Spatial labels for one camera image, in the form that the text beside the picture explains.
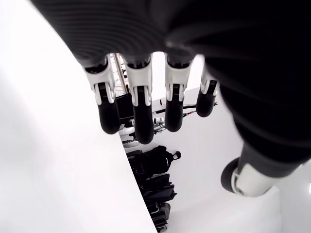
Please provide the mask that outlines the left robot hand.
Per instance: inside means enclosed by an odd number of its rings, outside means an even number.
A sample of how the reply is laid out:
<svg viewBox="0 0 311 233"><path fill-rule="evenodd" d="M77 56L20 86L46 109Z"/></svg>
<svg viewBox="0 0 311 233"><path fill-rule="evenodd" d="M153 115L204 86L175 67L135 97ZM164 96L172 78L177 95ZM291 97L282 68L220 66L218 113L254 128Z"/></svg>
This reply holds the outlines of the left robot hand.
<svg viewBox="0 0 311 233"><path fill-rule="evenodd" d="M152 54L165 54L167 130L182 125L194 57L204 56L196 112L221 93L244 141L223 170L229 192L258 197L311 158L308 0L35 0L84 68L102 129L120 127L108 55L125 62L135 133L152 141Z"/></svg>

